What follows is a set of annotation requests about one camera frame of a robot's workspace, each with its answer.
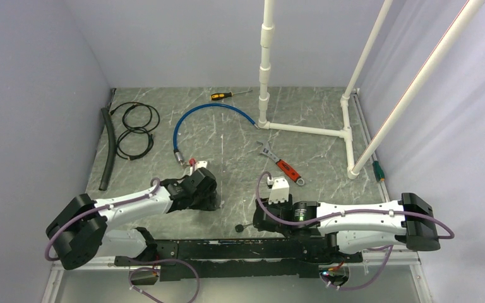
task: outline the screwdriver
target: screwdriver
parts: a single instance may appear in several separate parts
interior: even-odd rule
[[[214,93],[213,95],[211,95],[211,101],[217,101],[217,100],[222,100],[222,99],[225,99],[225,98],[229,98],[233,95],[239,95],[240,93],[249,93],[251,92],[252,90],[246,90],[244,92],[238,92],[238,93],[232,93],[232,92],[227,92],[227,93]]]

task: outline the red wrench handle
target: red wrench handle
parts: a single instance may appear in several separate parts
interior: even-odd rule
[[[287,162],[280,160],[276,162],[276,165],[278,165],[278,167],[280,167],[280,169],[283,170],[285,174],[294,182],[300,179],[300,175],[291,167],[291,165],[287,164]]]

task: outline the adjustable wrench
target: adjustable wrench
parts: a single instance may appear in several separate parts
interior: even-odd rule
[[[291,180],[293,180],[296,184],[300,186],[303,186],[306,183],[304,179],[302,179],[302,177],[296,172],[296,170],[294,170],[289,164],[280,159],[278,156],[274,155],[272,149],[270,148],[270,145],[268,144],[268,141],[258,140],[257,143],[263,145],[260,153],[274,160],[276,165],[278,165],[278,167],[280,167],[280,169],[283,170],[283,172],[285,172],[285,174]]]

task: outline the coiled black cable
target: coiled black cable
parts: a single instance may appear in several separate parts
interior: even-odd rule
[[[115,109],[111,110],[111,115],[113,115],[113,113],[117,109],[119,109],[120,107],[122,107],[126,104],[132,104],[132,105],[129,106],[126,109],[126,111],[124,112],[124,114],[122,116],[122,124],[125,126],[126,130],[122,134],[120,134],[120,136],[118,137],[118,140],[116,140],[116,155],[118,155],[122,159],[127,159],[127,160],[130,160],[130,161],[133,161],[133,160],[140,159],[140,158],[144,157],[150,150],[152,150],[153,144],[155,142],[153,140],[153,134],[151,132],[154,129],[156,129],[157,126],[159,126],[160,115],[159,115],[159,112],[157,111],[157,109],[155,107],[148,105],[148,104],[141,103],[141,102],[125,102],[125,103],[122,103],[122,104],[118,105]],[[148,122],[146,122],[144,125],[131,126],[127,123],[126,119],[127,119],[127,116],[129,115],[129,113],[137,107],[147,108],[150,112],[150,118],[148,119]],[[155,112],[155,114],[157,115],[157,123],[152,128],[147,129],[148,125],[153,120],[153,112]],[[131,133],[133,133],[133,134],[145,134],[148,138],[148,146],[146,147],[146,149],[143,152],[139,153],[138,155],[131,155],[129,153],[126,153],[121,148],[121,143],[122,143],[123,139],[125,139],[125,137],[127,137]]]

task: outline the small black knob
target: small black knob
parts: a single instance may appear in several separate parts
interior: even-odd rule
[[[243,232],[243,230],[244,230],[244,226],[242,224],[237,224],[235,226],[235,231],[236,232]]]
[[[250,225],[252,225],[252,223],[250,224],[246,224],[246,225],[243,225],[243,224],[237,224],[235,226],[235,231],[236,232],[243,232],[243,230],[246,228],[246,227],[249,227]]]

